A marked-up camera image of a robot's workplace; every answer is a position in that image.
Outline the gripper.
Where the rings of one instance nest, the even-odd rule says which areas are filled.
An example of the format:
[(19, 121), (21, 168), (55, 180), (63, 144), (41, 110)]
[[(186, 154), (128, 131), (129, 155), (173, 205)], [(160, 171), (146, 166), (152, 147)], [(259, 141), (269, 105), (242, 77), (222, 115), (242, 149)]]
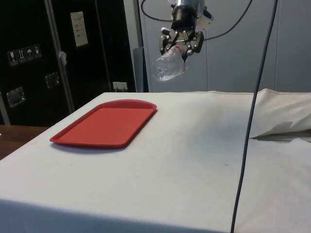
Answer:
[(172, 26), (171, 29), (162, 27), (161, 36), (159, 39), (160, 53), (166, 53), (170, 48), (176, 45), (179, 38), (179, 32), (183, 32), (183, 55), (184, 61), (194, 53), (200, 53), (204, 34), (202, 31), (195, 32), (197, 11), (189, 5), (178, 5), (172, 11)]

